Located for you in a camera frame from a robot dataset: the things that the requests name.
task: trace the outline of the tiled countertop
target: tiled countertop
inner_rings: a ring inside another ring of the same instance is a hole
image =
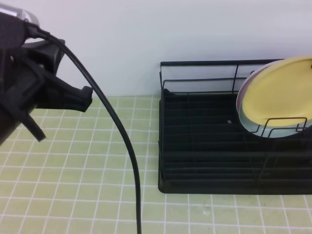
[[[157,188],[159,97],[113,97],[142,183],[143,234],[312,234],[312,196],[164,195]],[[19,127],[0,146],[1,234],[135,234],[121,136],[95,99],[86,113],[35,110],[47,139]]]

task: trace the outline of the power cord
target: power cord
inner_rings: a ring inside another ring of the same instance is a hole
[[[140,188],[140,175],[139,175],[139,170],[137,166],[137,159],[135,152],[133,150],[131,141],[128,137],[128,134],[123,127],[119,117],[117,116],[116,112],[112,108],[110,102],[98,86],[98,84],[95,82],[95,80],[92,78],[90,73],[87,71],[87,69],[83,66],[83,64],[79,61],[79,59],[74,55],[74,53],[65,45],[62,44],[59,39],[56,37],[52,36],[49,32],[46,32],[42,29],[40,29],[37,25],[31,24],[31,23],[26,23],[27,31],[28,31],[28,36],[31,38],[41,38],[47,41],[50,41],[51,43],[55,44],[58,46],[61,51],[66,54],[69,59],[75,64],[75,66],[79,69],[79,71],[83,74],[83,76],[86,78],[88,83],[91,85],[95,93],[98,95],[99,99],[107,109],[108,113],[112,117],[115,125],[117,126],[123,141],[127,147],[129,157],[132,163],[132,168],[133,168],[133,174],[135,177],[135,187],[136,187],[136,231],[137,234],[141,234],[141,188]]]

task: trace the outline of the plate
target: plate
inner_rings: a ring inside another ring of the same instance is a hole
[[[287,126],[312,118],[312,56],[285,59],[260,72],[250,83],[242,101],[246,117],[268,126]]]
[[[250,85],[250,83],[252,82],[252,80],[260,73],[262,72],[264,69],[266,69],[267,67],[270,67],[271,65],[277,63],[277,62],[280,62],[279,61],[274,61],[274,62],[270,62],[270,63],[267,63],[263,66],[261,66],[258,70],[254,71],[253,73],[250,74],[249,77],[247,77],[245,79],[245,81],[243,82],[242,86],[240,87],[240,90],[238,92],[238,95],[237,95],[237,98],[236,98],[236,109],[237,109],[237,112],[239,111],[239,107],[243,101],[243,98],[247,92],[247,89]]]

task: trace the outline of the dish rack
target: dish rack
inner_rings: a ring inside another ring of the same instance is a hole
[[[311,128],[283,138],[256,136],[240,124],[235,102],[241,66],[270,60],[161,62],[158,187],[163,193],[187,194],[312,194]],[[230,78],[193,79],[201,67],[234,67]],[[164,68],[181,69],[184,79]],[[190,90],[211,87],[219,90]],[[175,90],[186,84],[182,91]]]

